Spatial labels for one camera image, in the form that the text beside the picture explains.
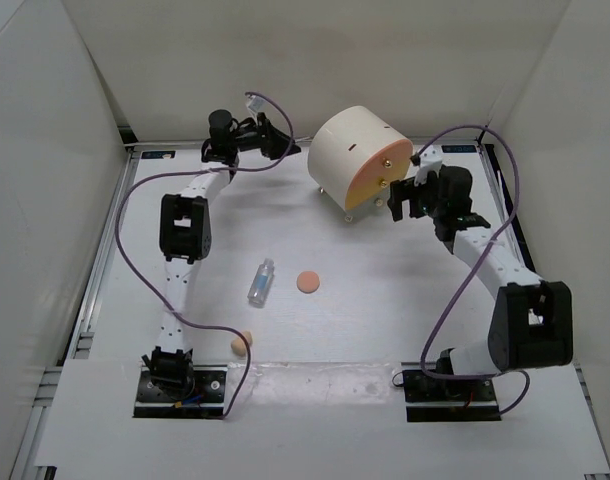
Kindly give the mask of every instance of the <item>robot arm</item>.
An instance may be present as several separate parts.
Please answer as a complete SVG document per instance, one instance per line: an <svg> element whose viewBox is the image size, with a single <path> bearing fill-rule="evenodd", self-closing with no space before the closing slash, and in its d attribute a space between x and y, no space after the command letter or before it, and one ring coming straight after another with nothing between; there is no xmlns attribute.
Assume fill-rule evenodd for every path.
<svg viewBox="0 0 610 480"><path fill-rule="evenodd" d="M442 165L435 148L413 158L419 175L393 182L388 206L402 219L402 202L410 217L429 216L448 251L473 267L493 232L471 211L472 176L461 167ZM547 282L525 268L500 241L495 241L477 272L496 305L487 338L446 350L437 371L455 375L495 375L511 370L565 365L572 360L571 293L562 282ZM530 314L542 319L530 324Z"/></svg>
<svg viewBox="0 0 610 480"><path fill-rule="evenodd" d="M180 193L165 195L161 203L159 244L165 258L165 296L179 313L187 308L201 261L210 252L209 209L233 180L239 150L260 148L263 156L276 160L290 140L262 112L256 120L238 122L227 110L216 110L209 116L209 134L201 149L203 168L230 168L198 175ZM288 155L298 152L300 147L292 145ZM192 353L184 325L165 311L151 358L142 358L155 386L172 398L184 398L194 388Z"/></svg>
<svg viewBox="0 0 610 480"><path fill-rule="evenodd" d="M205 165L206 168L219 166L221 165L214 162ZM174 202L175 207L184 201L190 201L195 211L200 211L201 215L206 215L208 206L212 204L219 192L229 183L230 173L227 170L200 175L194 178L180 194L172 196L171 201ZM168 196L164 197L164 205L168 198ZM161 248L163 248L163 253L166 257L165 277L167 283L165 296L177 312L185 313L187 297L193 291L196 276L201 267L201 259L207 255L206 250L209 249L211 244L211 234L208 229L207 232L201 232L200 235L197 235L197 238L203 239L201 243L206 244L204 248L200 249L200 254L192 255L192 252L179 252L178 250L174 252L170 248L171 245L168 242L170 237L166 236L166 233L175 227L180 227L181 229L189 228L191 230L192 226L191 220L187 218L173 220L173 226L169 225L169 220L169 216L166 216L165 219L161 218L162 225L165 221L171 227L161 232ZM192 349L191 344L184 335L183 324L170 312L166 311L163 313L161 331L156 346L160 347L161 352L168 353L176 353L177 350L189 352Z"/></svg>

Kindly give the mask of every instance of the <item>clear bottle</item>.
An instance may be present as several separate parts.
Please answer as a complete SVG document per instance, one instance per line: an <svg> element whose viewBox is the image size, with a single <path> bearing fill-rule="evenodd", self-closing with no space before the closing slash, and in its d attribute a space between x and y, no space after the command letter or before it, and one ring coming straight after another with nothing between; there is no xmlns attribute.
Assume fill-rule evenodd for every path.
<svg viewBox="0 0 610 480"><path fill-rule="evenodd" d="M265 261L258 266L256 276L254 277L252 286L247 294L249 303L257 307L265 305L265 299L267 298L267 292L269 291L273 276L274 260L266 258Z"/></svg>

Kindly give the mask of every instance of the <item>purple cable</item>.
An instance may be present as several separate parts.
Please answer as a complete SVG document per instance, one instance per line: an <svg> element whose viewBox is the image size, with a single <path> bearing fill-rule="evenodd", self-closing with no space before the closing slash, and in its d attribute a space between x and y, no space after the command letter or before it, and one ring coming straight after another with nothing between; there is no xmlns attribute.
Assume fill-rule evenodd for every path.
<svg viewBox="0 0 610 480"><path fill-rule="evenodd" d="M134 262L132 262L132 260L127 255L127 252L125 251L125 247L123 246L123 242L122 242L121 236L120 236L120 223L121 223L121 218L123 216L123 210L125 209L125 206L127 205L127 200L132 195L132 193L134 193L134 190L136 190L141 185L144 185L145 183L151 182L152 180L157 180L159 178L167 178L167 177L184 177L184 176L190 176L190 175L199 176L199 175L204 175L206 173L221 172L223 170L230 170L230 171L237 171L237 172L264 172L266 170L275 168L278 164L280 164L285 159L285 157L287 157L290 150L292 149L292 146L294 145L294 127L292 126L292 122L290 121L289 117L287 116L287 113L285 113L285 111L276 102L274 102L272 99L270 99L269 97L266 97L265 95L263 95L261 93L245 92L245 95L247 95L247 96L253 95L253 96L262 98L267 103L272 105L276 110L278 110L278 112L285 119L285 122L287 123L287 126L289 128L289 137L290 138L289 138L289 143L287 144L287 148L285 149L285 152L283 153L283 155L281 155L281 157L278 160L276 160L275 162L271 163L270 165L268 165L266 167L261 167L261 168L218 167L218 168L210 168L210 169L205 169L205 170L196 170L196 171L191 171L191 172L159 173L157 175L152 175L151 177L144 178L144 179L136 182L134 185L132 185L132 187L127 191L127 193L125 194L125 196L121 200L121 203L118 206L118 211L116 213L116 221L114 222L114 239L116 240L116 247L118 248L118 251L120 252L121 256L123 257L123 260L125 260L125 263L130 268L130 270L134 273L134 275L136 275L138 277L138 279L141 282L143 282L145 284L145 286L147 288L149 288L154 295L156 295L158 297L158 299L163 303L163 305L165 305L165 307L169 310L169 312L172 315L174 315L174 317L179 322L181 322L184 325L187 325L188 327L197 328L200 330L219 330L222 332L229 332L229 333L236 335L238 338L240 338L243 341L243 344L245 345L245 350L247 352L247 359L245 361L245 370L243 371L243 376L241 377L240 382L238 383L238 385L236 386L236 389L234 390L234 393L232 394L232 399L229 402L227 409L223 412L223 415L221 415L221 417L220 417L221 419L223 419L229 415L230 411L232 410L232 407L234 406L234 402L236 401L236 397L238 397L238 394L240 393L241 388L243 387L243 384L245 383L245 380L247 379L247 375L249 373L249 369L252 364L252 351L251 351L249 342L247 341L245 336L241 332L236 330L235 328L226 327L223 325L201 325L199 323L193 323L193 322L190 322L189 320L185 319L185 317L183 317L183 315L181 315L179 312L175 311L172 304L167 300L167 298L165 298L165 295L158 288L156 288L154 286L154 284L152 284L152 282L150 282L145 277L145 275L143 275L140 272L140 270L138 270L136 265L134 265Z"/></svg>
<svg viewBox="0 0 610 480"><path fill-rule="evenodd" d="M491 129L485 125L465 124L465 125L457 125L455 127L448 128L447 130L443 130L441 133L439 133L438 135L434 136L431 140L429 140L425 144L425 146L423 146L423 148L421 148L419 150L418 155L421 155L434 142L436 142L443 136L447 135L448 133L454 132L456 130L469 129L469 128L476 129L476 130L482 130L483 132L489 133L490 135L492 135L494 138L496 138L499 141L499 143L503 146L503 148L507 152L507 156L509 157L510 163L512 165L512 171L514 174L514 206L512 208L512 211L510 212L509 216L507 217L507 220L505 220L505 222L498 228L498 230L496 230L494 232L494 234L490 238L487 246L485 247L485 250L483 250L483 253L479 257L478 261L474 264L474 266L472 267L472 269L469 272L469 274L467 275L467 277L465 277L465 280L463 280L463 283L461 283L461 285L456 290L456 293L454 293L454 296L452 296L452 298L448 302L447 306L445 307L445 310L443 310L443 313L441 313L441 316L439 317L438 321L436 322L436 325L434 325L434 328L430 332L427 342L425 343L425 346L423 347L423 352L421 353L421 360L420 360L421 370L428 377L436 378L439 380L482 380L482 379L489 379L489 378L498 376L498 375L447 375L444 373L432 372L431 370L429 370L427 368L427 365L426 365L427 354L429 353L429 349L431 348L432 343L434 343L434 340L436 339L438 332L443 327L443 324L447 320L447 317L449 316L452 309L454 308L454 305L456 304L458 299L461 297L461 295L463 294L463 292L465 291L467 286L470 284L472 279L476 276L476 274L480 270L481 266L483 265L485 258L487 258L487 256L489 255L489 252L494 247L494 242L498 239L500 234L503 233L512 224L512 221L516 218L516 214L518 212L518 205L520 202L520 181L519 181L519 176L518 176L518 164L516 163L516 158L514 157L514 153L512 152L512 149L509 147L507 142L503 139L503 137L500 136L500 134L498 134L496 131L494 131L493 129ZM523 370L517 370L517 371L522 373L525 376L525 388L523 389L523 392L521 393L521 395L518 397L517 401L515 401L512 405L507 407L501 413L507 413L510 410L512 410L514 407L516 407L523 400L523 398L527 394L527 390L529 389L530 378L529 378L528 373Z"/></svg>

